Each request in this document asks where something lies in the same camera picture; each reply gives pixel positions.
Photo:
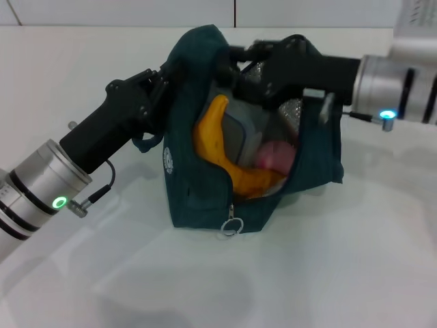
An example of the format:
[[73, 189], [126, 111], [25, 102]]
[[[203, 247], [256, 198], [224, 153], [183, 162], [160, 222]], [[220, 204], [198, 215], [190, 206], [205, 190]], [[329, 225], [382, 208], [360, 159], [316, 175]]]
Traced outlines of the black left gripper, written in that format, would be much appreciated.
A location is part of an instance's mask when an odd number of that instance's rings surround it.
[[169, 84], [177, 83], [177, 66], [148, 68], [129, 79], [110, 82], [104, 102], [59, 145], [84, 172], [94, 172], [129, 140], [164, 131]]

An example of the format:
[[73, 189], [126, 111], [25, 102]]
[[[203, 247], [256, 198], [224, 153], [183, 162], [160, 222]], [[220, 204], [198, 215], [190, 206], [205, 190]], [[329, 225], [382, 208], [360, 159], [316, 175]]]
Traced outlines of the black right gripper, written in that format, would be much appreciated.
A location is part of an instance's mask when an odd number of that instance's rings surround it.
[[[239, 62], [263, 64], [258, 82], [244, 78]], [[361, 60], [323, 55], [302, 35], [283, 40], [256, 40], [249, 47], [230, 46], [216, 63], [216, 86], [238, 93], [238, 98], [276, 109], [287, 100], [303, 97], [305, 89], [333, 94], [334, 101], [351, 105]]]

